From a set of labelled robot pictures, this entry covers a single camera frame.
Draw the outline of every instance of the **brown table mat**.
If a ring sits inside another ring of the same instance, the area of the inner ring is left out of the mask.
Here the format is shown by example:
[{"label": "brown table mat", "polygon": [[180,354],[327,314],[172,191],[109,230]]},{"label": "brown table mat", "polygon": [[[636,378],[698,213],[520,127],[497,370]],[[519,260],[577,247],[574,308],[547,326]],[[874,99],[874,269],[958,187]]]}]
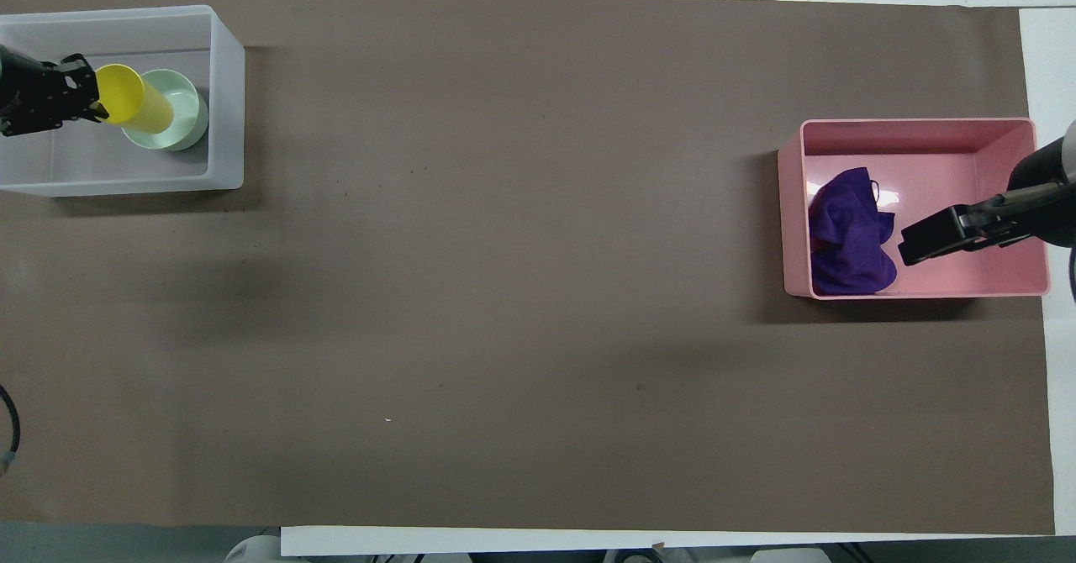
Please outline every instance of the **brown table mat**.
[{"label": "brown table mat", "polygon": [[246,46],[246,184],[0,196],[2,518],[1052,532],[1037,299],[781,285],[777,146],[1025,115],[1016,10],[0,12],[190,3]]}]

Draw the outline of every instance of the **purple cloth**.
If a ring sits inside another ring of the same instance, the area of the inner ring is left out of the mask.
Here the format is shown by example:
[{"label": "purple cloth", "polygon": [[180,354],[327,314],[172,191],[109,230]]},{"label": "purple cloth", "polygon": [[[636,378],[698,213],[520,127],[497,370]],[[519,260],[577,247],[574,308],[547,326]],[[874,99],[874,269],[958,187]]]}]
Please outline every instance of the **purple cloth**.
[{"label": "purple cloth", "polygon": [[874,294],[893,283],[896,266],[881,250],[893,213],[878,212],[866,168],[845,170],[810,203],[811,279],[818,294]]}]

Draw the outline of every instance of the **light green bowl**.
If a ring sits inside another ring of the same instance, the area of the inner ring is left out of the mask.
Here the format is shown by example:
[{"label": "light green bowl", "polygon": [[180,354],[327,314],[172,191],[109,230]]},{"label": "light green bowl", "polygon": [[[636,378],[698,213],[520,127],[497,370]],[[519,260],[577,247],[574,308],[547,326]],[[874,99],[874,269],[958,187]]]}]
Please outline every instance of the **light green bowl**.
[{"label": "light green bowl", "polygon": [[209,127],[209,108],[195,85],[185,75],[170,69],[155,69],[142,74],[172,105],[172,124],[162,132],[148,135],[124,128],[136,145],[147,150],[178,152],[197,143]]}]

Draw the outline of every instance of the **translucent white bin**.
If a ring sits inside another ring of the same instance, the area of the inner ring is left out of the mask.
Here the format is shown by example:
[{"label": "translucent white bin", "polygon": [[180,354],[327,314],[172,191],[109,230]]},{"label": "translucent white bin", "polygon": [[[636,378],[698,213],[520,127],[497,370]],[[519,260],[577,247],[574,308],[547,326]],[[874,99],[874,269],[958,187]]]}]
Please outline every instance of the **translucent white bin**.
[{"label": "translucent white bin", "polygon": [[66,197],[243,184],[245,54],[210,6],[0,15],[0,44],[43,61],[82,53],[94,69],[173,69],[209,107],[209,130],[181,152],[144,150],[118,127],[84,119],[0,137],[0,189]]}]

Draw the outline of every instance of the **plastic storage bin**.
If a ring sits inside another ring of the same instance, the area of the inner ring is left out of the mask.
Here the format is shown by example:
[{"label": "plastic storage bin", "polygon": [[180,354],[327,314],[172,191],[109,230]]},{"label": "plastic storage bin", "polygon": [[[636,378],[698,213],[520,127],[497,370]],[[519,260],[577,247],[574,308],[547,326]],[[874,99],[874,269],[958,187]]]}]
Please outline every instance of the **plastic storage bin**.
[{"label": "plastic storage bin", "polygon": [[[1028,118],[810,119],[777,154],[784,291],[818,299],[1040,296],[1049,288],[1046,248],[1031,238],[1008,248],[954,252],[905,267],[901,229],[953,203],[1006,191],[1009,172],[1035,151]],[[807,208],[815,193],[849,168],[878,182],[878,209],[894,212],[882,249],[896,281],[866,296],[825,296],[811,285]]]},{"label": "plastic storage bin", "polygon": [[67,122],[0,137],[0,189],[62,197],[233,189],[243,183],[244,51],[210,6],[0,15],[0,44],[38,60],[184,73],[206,99],[209,130],[182,152],[136,146],[115,126]]}]

